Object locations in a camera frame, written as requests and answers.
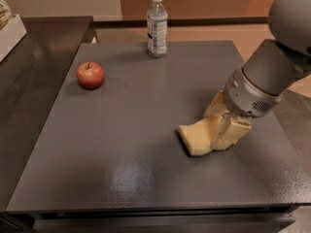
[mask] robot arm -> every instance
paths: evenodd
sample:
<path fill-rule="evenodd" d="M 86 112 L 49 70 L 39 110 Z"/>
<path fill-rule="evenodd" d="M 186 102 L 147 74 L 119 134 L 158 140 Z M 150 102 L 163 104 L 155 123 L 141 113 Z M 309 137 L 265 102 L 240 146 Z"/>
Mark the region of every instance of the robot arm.
<path fill-rule="evenodd" d="M 265 40 L 225 83 L 225 104 L 234 114 L 263 117 L 292 83 L 311 74 L 311 0 L 276 0 L 269 13 L 275 37 Z"/>
<path fill-rule="evenodd" d="M 204 113 L 179 133 L 190 155 L 225 150 L 252 128 L 251 117 L 265 116 L 281 93 L 311 73 L 311 0 L 276 0 L 269 13 L 275 37 L 265 40 L 244 66 L 237 68 Z"/>

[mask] water bottle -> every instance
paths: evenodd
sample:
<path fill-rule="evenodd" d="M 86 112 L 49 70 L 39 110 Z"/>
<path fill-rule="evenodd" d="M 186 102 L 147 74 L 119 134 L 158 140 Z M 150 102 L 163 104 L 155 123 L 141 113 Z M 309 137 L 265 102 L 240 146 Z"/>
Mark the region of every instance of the water bottle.
<path fill-rule="evenodd" d="M 148 54 L 153 58 L 165 56 L 167 52 L 167 12 L 162 0 L 153 0 L 147 11 Z"/>

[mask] yellow sponge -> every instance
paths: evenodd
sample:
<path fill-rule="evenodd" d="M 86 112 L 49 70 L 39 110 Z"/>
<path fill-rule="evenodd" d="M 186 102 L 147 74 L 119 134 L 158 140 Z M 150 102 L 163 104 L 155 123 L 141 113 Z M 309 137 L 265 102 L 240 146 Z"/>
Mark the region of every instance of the yellow sponge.
<path fill-rule="evenodd" d="M 225 150 L 237 143 L 252 128 L 249 118 L 228 113 L 224 95 L 219 91 L 204 114 L 192 125 L 180 125 L 180 133 L 190 155 L 200 156 L 212 150 Z"/>
<path fill-rule="evenodd" d="M 200 156 L 211 151 L 213 136 L 217 134 L 220 121 L 220 116 L 206 117 L 195 124 L 178 127 L 190 155 Z"/>

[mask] table surface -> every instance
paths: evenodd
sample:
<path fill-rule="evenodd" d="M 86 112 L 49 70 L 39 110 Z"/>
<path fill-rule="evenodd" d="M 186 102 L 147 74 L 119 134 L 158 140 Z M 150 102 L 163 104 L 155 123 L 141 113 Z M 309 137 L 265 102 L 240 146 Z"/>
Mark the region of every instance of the table surface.
<path fill-rule="evenodd" d="M 79 87 L 85 61 L 105 83 Z M 179 210 L 311 204 L 311 180 L 274 114 L 225 151 L 188 157 L 177 127 L 198 121 L 243 64 L 232 42 L 81 45 L 7 211 Z"/>
<path fill-rule="evenodd" d="M 24 18 L 27 34 L 0 63 L 0 213 L 9 204 L 91 21 Z"/>

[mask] red apple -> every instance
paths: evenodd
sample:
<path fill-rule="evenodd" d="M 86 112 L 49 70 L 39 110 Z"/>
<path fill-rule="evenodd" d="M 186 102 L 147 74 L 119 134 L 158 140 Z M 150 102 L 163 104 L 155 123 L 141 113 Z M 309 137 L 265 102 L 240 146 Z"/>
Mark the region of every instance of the red apple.
<path fill-rule="evenodd" d="M 102 67 L 95 62 L 81 64 L 76 72 L 78 83 L 86 89 L 96 89 L 103 84 L 105 74 Z"/>

